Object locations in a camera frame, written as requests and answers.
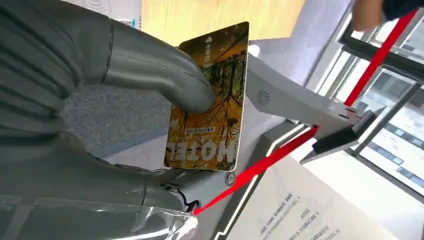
person's hand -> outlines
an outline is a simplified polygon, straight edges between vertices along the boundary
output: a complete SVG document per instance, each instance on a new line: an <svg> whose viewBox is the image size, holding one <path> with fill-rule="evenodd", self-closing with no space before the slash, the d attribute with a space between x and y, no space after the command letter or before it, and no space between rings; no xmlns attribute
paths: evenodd
<svg viewBox="0 0 424 240"><path fill-rule="evenodd" d="M356 0L352 27L355 31L371 31L383 23L383 0Z"/></svg>

logo on card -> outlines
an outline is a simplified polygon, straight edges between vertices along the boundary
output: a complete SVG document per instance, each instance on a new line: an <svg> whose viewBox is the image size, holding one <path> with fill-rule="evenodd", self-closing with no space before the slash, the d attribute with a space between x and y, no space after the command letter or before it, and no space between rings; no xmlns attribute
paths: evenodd
<svg viewBox="0 0 424 240"><path fill-rule="evenodd" d="M207 64L209 63L209 60L211 59L212 37L209 36L204 42L206 43L206 47L204 48L204 63Z"/></svg>

floor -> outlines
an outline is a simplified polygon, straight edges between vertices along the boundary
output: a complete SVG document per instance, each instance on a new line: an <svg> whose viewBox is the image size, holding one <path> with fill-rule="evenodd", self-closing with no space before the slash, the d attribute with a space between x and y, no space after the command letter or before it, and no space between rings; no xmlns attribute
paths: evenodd
<svg viewBox="0 0 424 240"><path fill-rule="evenodd" d="M260 47L259 58L304 85L350 2L306 0L291 38L252 41ZM152 91L85 86L69 99L63 117L67 129L94 155L155 169L162 167L170 106ZM281 117L258 112L248 100L244 111L236 172L245 168L258 137L282 122ZM222 201L199 216L195 239L213 237L225 204Z"/></svg>

white paper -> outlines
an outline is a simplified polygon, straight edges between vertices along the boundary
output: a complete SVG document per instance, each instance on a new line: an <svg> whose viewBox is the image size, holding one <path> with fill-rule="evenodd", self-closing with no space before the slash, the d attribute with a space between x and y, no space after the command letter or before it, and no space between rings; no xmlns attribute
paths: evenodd
<svg viewBox="0 0 424 240"><path fill-rule="evenodd" d="M287 156L269 168L229 240L395 240Z"/></svg>

plastic wrap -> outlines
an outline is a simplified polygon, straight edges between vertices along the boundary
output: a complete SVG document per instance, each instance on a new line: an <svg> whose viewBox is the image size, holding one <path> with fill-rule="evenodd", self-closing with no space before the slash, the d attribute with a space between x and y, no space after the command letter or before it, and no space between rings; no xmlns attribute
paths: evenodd
<svg viewBox="0 0 424 240"><path fill-rule="evenodd" d="M161 207L60 202L0 201L0 239L190 240L198 225L189 213Z"/></svg>

